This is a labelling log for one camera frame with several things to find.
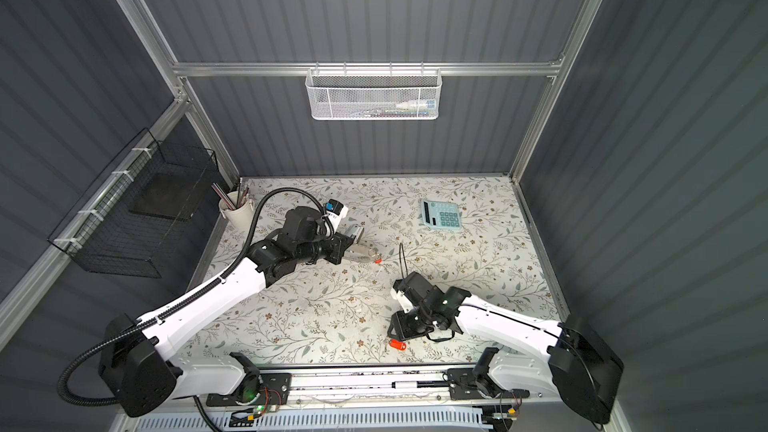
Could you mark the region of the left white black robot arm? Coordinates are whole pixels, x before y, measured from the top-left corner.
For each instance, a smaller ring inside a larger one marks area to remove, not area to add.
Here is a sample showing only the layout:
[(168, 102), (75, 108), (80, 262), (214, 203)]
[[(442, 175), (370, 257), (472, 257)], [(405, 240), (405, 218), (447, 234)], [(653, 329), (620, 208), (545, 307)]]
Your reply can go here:
[(330, 201), (325, 213), (300, 206), (286, 213), (283, 226), (249, 245), (231, 273), (221, 272), (175, 301), (133, 320), (114, 319), (108, 333), (140, 332), (107, 346), (99, 375), (130, 417), (148, 414), (169, 400), (216, 394), (250, 405), (261, 400), (258, 368), (243, 354), (181, 359), (182, 346), (239, 302), (274, 285), (302, 263), (339, 264), (361, 227), (339, 228), (347, 209)]

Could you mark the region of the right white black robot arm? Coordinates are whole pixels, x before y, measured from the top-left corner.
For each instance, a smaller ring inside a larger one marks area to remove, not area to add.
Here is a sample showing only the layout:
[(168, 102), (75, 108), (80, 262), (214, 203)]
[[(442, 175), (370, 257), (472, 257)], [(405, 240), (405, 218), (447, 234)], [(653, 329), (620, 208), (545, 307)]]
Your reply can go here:
[(582, 317), (526, 316), (458, 287), (441, 290), (411, 272), (394, 281), (389, 338), (405, 342), (442, 331), (489, 341), (472, 370), (476, 390), (496, 399), (515, 390), (555, 393), (580, 417), (609, 423), (624, 363)]

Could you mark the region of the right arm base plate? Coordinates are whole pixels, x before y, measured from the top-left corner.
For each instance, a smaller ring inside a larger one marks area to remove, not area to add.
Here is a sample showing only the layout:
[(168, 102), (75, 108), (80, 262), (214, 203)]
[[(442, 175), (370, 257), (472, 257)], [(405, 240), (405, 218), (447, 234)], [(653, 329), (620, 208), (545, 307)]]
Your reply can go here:
[(473, 369), (449, 368), (443, 373), (448, 383), (450, 398), (454, 401), (480, 399), (522, 400), (530, 397), (526, 389), (502, 390), (489, 379), (477, 379)]

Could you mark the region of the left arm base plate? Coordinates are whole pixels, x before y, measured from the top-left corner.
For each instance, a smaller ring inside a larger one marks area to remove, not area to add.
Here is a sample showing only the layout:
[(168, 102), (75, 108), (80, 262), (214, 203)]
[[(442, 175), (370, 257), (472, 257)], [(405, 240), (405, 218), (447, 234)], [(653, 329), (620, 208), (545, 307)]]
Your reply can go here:
[(247, 375), (229, 395), (209, 394), (208, 407), (279, 407), (285, 405), (291, 390), (293, 376), (289, 373), (262, 373), (259, 377)]

